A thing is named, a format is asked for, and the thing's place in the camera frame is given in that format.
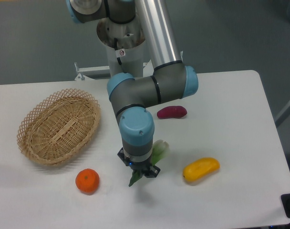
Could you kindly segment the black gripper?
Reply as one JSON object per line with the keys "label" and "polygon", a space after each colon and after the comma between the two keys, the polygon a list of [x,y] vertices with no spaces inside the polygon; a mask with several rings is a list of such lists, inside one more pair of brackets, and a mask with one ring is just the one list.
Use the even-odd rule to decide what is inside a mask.
{"label": "black gripper", "polygon": [[127,167],[130,167],[134,172],[139,172],[141,177],[155,178],[160,173],[160,168],[152,162],[154,155],[152,149],[145,155],[133,156],[121,148],[117,155]]}

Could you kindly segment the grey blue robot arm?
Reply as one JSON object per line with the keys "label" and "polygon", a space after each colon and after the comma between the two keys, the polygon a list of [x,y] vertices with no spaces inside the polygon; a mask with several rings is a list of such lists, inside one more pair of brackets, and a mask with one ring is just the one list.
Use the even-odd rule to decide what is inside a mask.
{"label": "grey blue robot arm", "polygon": [[156,177],[154,121],[147,108],[191,96],[195,70],[183,64],[164,0],[69,0],[77,23],[99,21],[97,35],[112,49],[109,100],[122,137],[118,156],[134,173]]}

